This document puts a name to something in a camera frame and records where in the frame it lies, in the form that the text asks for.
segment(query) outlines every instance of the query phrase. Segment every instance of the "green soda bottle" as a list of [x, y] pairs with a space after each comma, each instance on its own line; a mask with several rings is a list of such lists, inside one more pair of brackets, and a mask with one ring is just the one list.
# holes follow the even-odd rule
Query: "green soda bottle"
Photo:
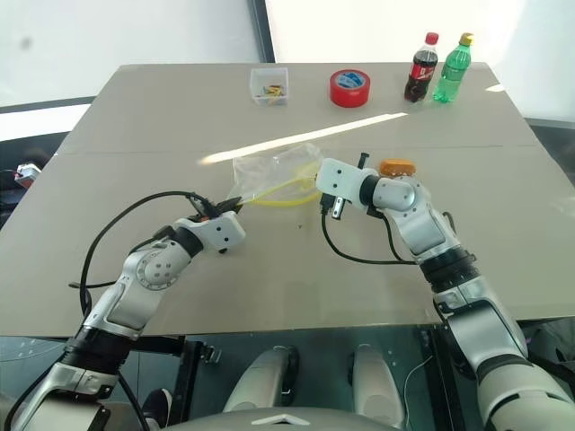
[[459, 92], [459, 85], [464, 79], [465, 70], [471, 65], [471, 50], [473, 34], [464, 33], [459, 40], [459, 46], [447, 56], [446, 63], [441, 70], [441, 77], [433, 100], [442, 103], [453, 101]]

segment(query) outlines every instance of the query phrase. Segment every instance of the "plastic bag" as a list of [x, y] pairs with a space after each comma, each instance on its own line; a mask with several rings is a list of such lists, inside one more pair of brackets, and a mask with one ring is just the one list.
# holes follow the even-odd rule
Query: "plastic bag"
[[230, 198], [242, 203], [294, 207], [315, 200], [315, 176], [322, 163], [319, 148], [303, 144], [273, 156], [233, 159], [235, 185]]

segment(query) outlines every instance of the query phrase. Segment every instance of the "table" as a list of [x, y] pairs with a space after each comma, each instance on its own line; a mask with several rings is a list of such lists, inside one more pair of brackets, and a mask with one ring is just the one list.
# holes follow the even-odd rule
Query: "table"
[[[352, 110], [327, 97], [329, 76], [349, 66], [372, 80], [369, 103]], [[400, 112], [407, 115], [313, 144], [348, 163], [362, 151], [371, 153], [372, 165], [412, 159], [435, 207], [454, 215], [462, 243], [516, 318], [575, 314], [575, 190], [507, 94], [485, 91], [497, 84], [486, 65], [473, 65], [450, 105], [404, 101], [407, 64], [286, 65], [290, 99], [274, 107], [250, 99], [252, 67], [119, 69], [0, 232], [0, 335], [75, 333], [77, 291], [66, 284], [77, 281], [93, 237], [119, 211], [168, 189], [226, 197], [231, 162], [201, 165], [203, 157]], [[184, 199], [165, 198], [127, 217], [102, 240], [89, 282], [115, 279], [134, 244], [190, 214]], [[224, 256], [195, 258], [146, 335], [438, 321], [417, 268], [365, 266], [334, 255], [318, 205], [246, 206], [240, 221], [244, 244]], [[329, 229], [349, 254], [391, 258], [383, 226], [352, 207]]]

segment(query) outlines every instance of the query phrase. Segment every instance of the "red label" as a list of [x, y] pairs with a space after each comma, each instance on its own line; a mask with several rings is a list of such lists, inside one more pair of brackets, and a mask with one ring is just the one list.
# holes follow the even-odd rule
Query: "red label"
[[428, 81], [433, 76], [433, 71], [435, 70], [435, 66], [430, 67], [422, 67], [420, 65], [413, 65], [411, 66], [411, 77], [413, 79], [417, 79], [418, 81]]

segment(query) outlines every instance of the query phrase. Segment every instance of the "red tape roll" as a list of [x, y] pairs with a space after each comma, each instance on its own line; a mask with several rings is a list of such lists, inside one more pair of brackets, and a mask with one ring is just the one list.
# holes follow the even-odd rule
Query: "red tape roll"
[[339, 70], [330, 78], [330, 99], [344, 108], [356, 108], [367, 101], [370, 84], [369, 76], [360, 70]]

